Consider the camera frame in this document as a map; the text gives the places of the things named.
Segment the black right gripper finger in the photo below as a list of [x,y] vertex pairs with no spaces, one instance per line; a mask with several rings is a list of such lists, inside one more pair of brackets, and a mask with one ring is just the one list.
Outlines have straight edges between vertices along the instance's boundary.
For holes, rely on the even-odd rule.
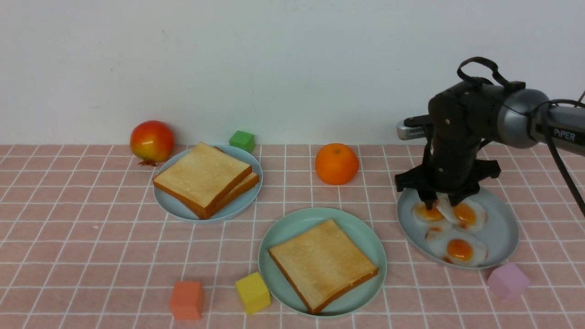
[[427,210],[432,210],[437,201],[437,192],[434,190],[419,190],[419,198]]
[[466,198],[476,195],[479,191],[480,189],[458,189],[452,192],[448,192],[447,196],[451,206],[455,207],[466,200]]

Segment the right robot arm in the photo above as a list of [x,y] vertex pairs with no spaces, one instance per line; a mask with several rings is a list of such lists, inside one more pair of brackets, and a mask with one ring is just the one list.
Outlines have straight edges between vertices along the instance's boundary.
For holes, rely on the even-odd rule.
[[499,177],[494,160],[477,158],[496,142],[517,149],[545,143],[580,208],[584,201],[558,155],[584,155],[584,104],[550,100],[543,92],[513,83],[511,88],[461,82],[428,102],[422,163],[394,178],[398,192],[411,189],[430,207],[439,193],[453,206],[480,191],[480,182]]

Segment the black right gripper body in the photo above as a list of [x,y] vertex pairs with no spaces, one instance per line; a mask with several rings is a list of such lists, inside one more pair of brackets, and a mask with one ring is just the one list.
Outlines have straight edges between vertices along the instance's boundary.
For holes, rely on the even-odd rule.
[[432,140],[426,142],[421,164],[395,175],[395,187],[399,192],[414,189],[448,193],[477,189],[480,181],[498,178],[501,173],[496,160],[477,158],[487,144],[489,140],[474,135],[466,140],[447,140],[433,131]]

